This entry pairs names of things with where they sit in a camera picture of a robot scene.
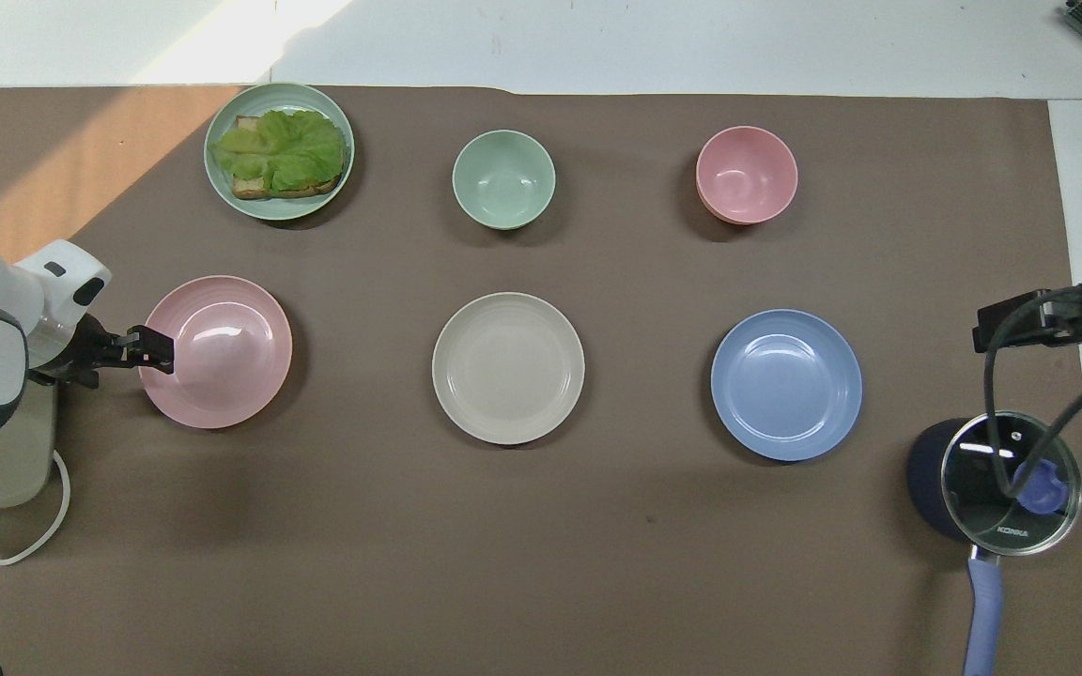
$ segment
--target white cable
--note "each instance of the white cable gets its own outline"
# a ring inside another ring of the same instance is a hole
[[[18,561],[31,556],[36,549],[48,542],[49,538],[52,538],[53,533],[56,533],[57,528],[61,527],[61,522],[65,521],[65,513],[69,511],[69,472],[65,469],[65,462],[61,461],[61,454],[56,452],[56,449],[53,449],[53,462],[56,463],[57,472],[61,472],[61,508],[56,511],[56,518],[53,519],[53,525],[49,526],[44,534],[39,536],[39,540],[36,540],[24,552],[19,552],[11,558],[0,558],[0,566],[18,564]]]

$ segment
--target green bowl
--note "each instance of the green bowl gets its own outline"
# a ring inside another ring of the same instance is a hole
[[[453,162],[453,195],[466,214],[496,230],[514,230],[553,199],[553,159],[527,133],[500,129],[466,143]]]
[[[283,110],[293,112],[295,110],[316,110],[319,115],[331,120],[340,131],[340,140],[345,146],[345,164],[340,171],[340,181],[331,193],[325,196],[296,197],[293,200],[282,200],[282,198],[267,198],[267,200],[241,200],[232,193],[232,173],[224,171],[211,157],[211,143],[220,141],[224,132],[236,124],[237,116],[262,116],[267,110]],[[223,108],[211,119],[210,127],[207,128],[207,138],[202,141],[202,167],[207,170],[207,178],[211,187],[215,189],[220,198],[232,204],[233,209],[240,211],[250,217],[262,220],[290,220],[305,217],[312,211],[326,206],[340,189],[344,187],[348,180],[348,173],[353,170],[353,155],[357,150],[353,142],[353,128],[348,124],[348,118],[340,109],[340,106],[329,98],[322,91],[305,84],[295,82],[270,82],[270,84],[259,84],[241,91],[233,96],[232,101],[224,104]]]

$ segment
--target blue plate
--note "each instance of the blue plate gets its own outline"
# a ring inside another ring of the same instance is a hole
[[[802,461],[850,433],[862,372],[850,344],[819,317],[767,310],[735,326],[712,359],[722,423],[755,453]]]

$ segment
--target white table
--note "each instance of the white table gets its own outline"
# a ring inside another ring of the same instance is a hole
[[[1071,278],[1082,281],[1082,39],[1060,10],[1057,0],[0,0],[0,85],[274,78],[1046,98]]]

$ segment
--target kitchenware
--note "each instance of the kitchenware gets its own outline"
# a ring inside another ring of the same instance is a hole
[[[224,171],[215,162],[215,158],[211,157],[211,143],[219,142],[225,132],[236,127],[237,116],[261,117],[270,110],[283,110],[289,115],[293,115],[295,110],[316,110],[335,125],[345,147],[345,163],[340,172],[337,187],[332,188],[331,193],[313,197],[270,197],[266,200],[241,200],[233,195],[232,173]],[[233,96],[228,103],[225,103],[223,108],[220,108],[220,111],[211,119],[211,124],[207,128],[207,137],[202,141],[202,165],[207,170],[207,178],[210,180],[211,187],[233,209],[250,215],[250,217],[281,222],[281,220],[304,217],[304,215],[321,209],[331,201],[348,181],[356,150],[357,146],[353,140],[353,128],[348,124],[348,118],[345,117],[340,106],[322,91],[305,84],[295,84],[295,82],[270,82],[270,84],[259,84],[241,91]]]
[[[776,217],[791,203],[800,172],[787,143],[756,127],[718,132],[700,150],[695,185],[709,211],[748,225]]]
[[[453,195],[465,213],[496,230],[532,222],[553,199],[555,172],[544,146],[509,129],[481,133],[453,162]]]
[[[570,321],[550,303],[516,292],[465,305],[433,350],[441,408],[492,445],[523,445],[558,427],[579,400],[584,372]]]
[[[928,427],[909,453],[909,494],[935,530],[972,545],[967,559],[975,608],[964,676],[988,676],[1000,634],[1000,556],[1043,552],[1071,530],[1081,503],[1079,466],[1057,439],[1016,500],[997,487],[992,453],[1017,476],[1046,424],[1016,411],[997,411],[1003,448],[987,439],[987,416],[952,419]]]
[[[174,372],[140,369],[163,414],[189,427],[240,423],[266,407],[287,380],[291,327],[262,287],[228,275],[183,283],[146,326],[173,339]]]
[[[850,344],[806,312],[766,310],[740,321],[716,347],[710,377],[729,433],[779,461],[833,449],[862,407],[862,372]]]

